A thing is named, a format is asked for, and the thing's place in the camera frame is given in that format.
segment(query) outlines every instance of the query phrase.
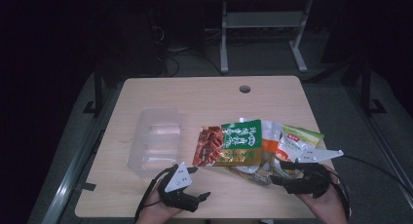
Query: wooden table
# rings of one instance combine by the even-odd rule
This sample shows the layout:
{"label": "wooden table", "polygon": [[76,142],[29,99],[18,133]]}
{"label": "wooden table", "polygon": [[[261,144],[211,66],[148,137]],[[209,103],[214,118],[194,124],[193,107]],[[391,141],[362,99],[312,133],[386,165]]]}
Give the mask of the wooden table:
{"label": "wooden table", "polygon": [[[249,86],[250,93],[241,93]],[[139,113],[148,107],[173,106],[182,116],[178,162],[192,164],[199,130],[237,122],[240,117],[280,121],[319,131],[300,81],[293,76],[129,79],[123,86],[103,137],[88,183],[76,206],[80,217],[133,217],[149,185],[127,167]],[[323,142],[318,146],[325,148]],[[211,192],[194,213],[178,218],[314,218],[294,195],[276,185],[261,187],[226,168],[200,168],[185,192]]]}

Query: clear plastic container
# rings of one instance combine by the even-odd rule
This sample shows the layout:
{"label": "clear plastic container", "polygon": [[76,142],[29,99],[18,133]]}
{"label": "clear plastic container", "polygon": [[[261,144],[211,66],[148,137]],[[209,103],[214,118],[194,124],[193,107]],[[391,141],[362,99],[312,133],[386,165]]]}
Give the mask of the clear plastic container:
{"label": "clear plastic container", "polygon": [[176,163],[181,118],[176,108],[143,110],[137,121],[128,167],[139,177],[153,178]]}

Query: snack bag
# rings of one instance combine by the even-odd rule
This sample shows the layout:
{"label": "snack bag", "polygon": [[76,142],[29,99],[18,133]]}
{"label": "snack bag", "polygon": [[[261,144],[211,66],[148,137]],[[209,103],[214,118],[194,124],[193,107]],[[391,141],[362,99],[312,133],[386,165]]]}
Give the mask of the snack bag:
{"label": "snack bag", "polygon": [[192,165],[250,166],[261,162],[261,121],[201,129]]}
{"label": "snack bag", "polygon": [[314,149],[324,135],[292,126],[282,126],[282,136],[276,151],[273,167],[281,175],[292,178],[298,174],[296,170],[282,169],[280,161],[295,162],[306,149]]}
{"label": "snack bag", "polygon": [[[241,123],[246,121],[251,121],[251,119],[240,118]],[[270,175],[274,174],[272,164],[273,160],[276,158],[281,131],[281,123],[261,120],[261,164],[257,166],[228,167],[229,171],[238,174],[257,185],[270,185],[272,183]]]}

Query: metal stand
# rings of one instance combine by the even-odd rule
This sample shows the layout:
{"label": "metal stand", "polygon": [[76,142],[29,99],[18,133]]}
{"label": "metal stand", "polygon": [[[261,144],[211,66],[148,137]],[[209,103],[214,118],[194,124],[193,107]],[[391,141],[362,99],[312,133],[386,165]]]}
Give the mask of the metal stand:
{"label": "metal stand", "polygon": [[294,40],[289,42],[291,51],[301,72],[307,72],[307,66],[298,49],[306,27],[313,0],[308,0],[304,11],[296,12],[246,12],[228,13],[227,3],[222,7],[222,37],[221,37],[221,72],[228,73],[227,56],[227,28],[249,27],[297,27],[298,32]]}
{"label": "metal stand", "polygon": [[313,5],[313,0],[307,1],[306,8],[304,9],[304,13],[300,19],[300,24],[298,25],[297,36],[295,37],[295,40],[289,41],[289,47],[291,48],[292,54],[294,55],[295,61],[297,62],[297,65],[298,65],[298,70],[300,72],[308,71],[306,63],[304,62],[304,59],[301,56],[298,46],[300,45],[301,38],[303,37],[304,29],[306,27],[307,19],[309,18],[310,9],[312,5]]}

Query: person's hand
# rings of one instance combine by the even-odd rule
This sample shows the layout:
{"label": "person's hand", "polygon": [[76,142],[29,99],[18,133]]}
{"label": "person's hand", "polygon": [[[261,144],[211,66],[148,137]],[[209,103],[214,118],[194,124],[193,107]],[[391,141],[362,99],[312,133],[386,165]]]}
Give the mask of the person's hand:
{"label": "person's hand", "polygon": [[[324,165],[326,169],[337,174],[337,172]],[[330,175],[333,183],[338,183],[338,177],[334,174]],[[337,191],[330,185],[327,191],[319,198],[312,198],[307,194],[296,195],[318,218],[325,224],[342,224],[347,223],[346,214]]]}
{"label": "person's hand", "polygon": [[173,216],[182,211],[182,209],[166,206],[163,202],[160,202],[161,198],[158,193],[158,187],[161,180],[155,185],[152,192],[149,194],[146,200],[146,206],[139,215],[136,224],[161,224],[167,222]]}

